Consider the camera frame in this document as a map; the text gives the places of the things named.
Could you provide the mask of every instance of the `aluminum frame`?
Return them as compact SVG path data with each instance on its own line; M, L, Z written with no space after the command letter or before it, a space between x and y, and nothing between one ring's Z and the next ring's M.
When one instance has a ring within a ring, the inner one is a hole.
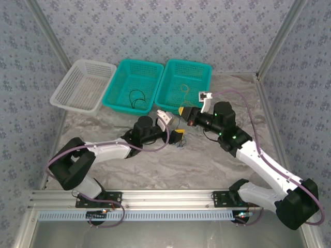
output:
M122 204L127 210L243 210L246 208L215 208L210 190L114 190L123 192ZM41 211L77 211L76 199L63 190L36 190L32 192L14 248L28 248L32 242ZM308 248L323 248L316 227L302 225Z

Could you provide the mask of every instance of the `yellow object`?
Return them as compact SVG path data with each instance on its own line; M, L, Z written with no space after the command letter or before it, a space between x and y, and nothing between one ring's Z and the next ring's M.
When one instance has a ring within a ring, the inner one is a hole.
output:
M176 131L177 133L183 133L183 134L185 133L185 129L176 129L175 131Z
M182 115L183 110L184 110L184 107L179 107L179 109L178 109L179 115Z

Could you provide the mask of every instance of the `white robotic arm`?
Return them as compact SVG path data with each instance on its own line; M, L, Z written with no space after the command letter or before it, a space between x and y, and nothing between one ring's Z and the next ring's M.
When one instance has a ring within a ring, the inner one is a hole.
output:
M236 125L235 112L229 102L217 102L213 113L207 113L211 99L211 94L200 92L199 100L204 102L204 107L181 107L179 113L187 121L187 125L201 126L206 132L218 134L217 142L224 151L249 165L272 187L265 189L241 179L229 188L230 197L239 205L253 203L271 210L288 228L297 229L319 209L312 197L305 192L309 191L318 199L317 185L311 179L303 181L293 175L263 150L258 153L257 144L252 137Z

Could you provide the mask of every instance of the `yellow cable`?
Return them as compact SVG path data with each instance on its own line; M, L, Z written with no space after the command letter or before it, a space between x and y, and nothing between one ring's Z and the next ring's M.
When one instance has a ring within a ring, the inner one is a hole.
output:
M198 107L197 105L193 104L192 102L185 100L187 94L190 92L190 87L188 87L186 84L182 84L180 86L180 90L185 93L184 101L180 104L180 107Z

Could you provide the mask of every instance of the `basket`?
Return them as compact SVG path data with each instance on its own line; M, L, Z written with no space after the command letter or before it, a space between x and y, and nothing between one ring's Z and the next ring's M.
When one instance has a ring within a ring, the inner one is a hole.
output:
M103 105L122 113L147 115L163 70L163 65L153 62L122 60L103 97Z
M179 107L202 107L199 92L208 91L212 79L210 65L170 59L165 67L155 104L164 111L178 114Z
M77 60L50 99L54 106L95 116L116 66L93 60Z

